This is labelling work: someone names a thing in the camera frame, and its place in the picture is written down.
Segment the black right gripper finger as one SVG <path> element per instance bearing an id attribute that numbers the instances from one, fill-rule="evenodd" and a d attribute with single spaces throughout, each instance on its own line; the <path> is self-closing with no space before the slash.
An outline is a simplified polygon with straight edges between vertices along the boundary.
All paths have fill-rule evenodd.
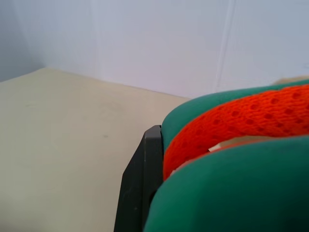
<path id="1" fill-rule="evenodd" d="M 143 232 L 154 195 L 163 183 L 161 126 L 143 134 L 122 175 L 113 232 Z"/>

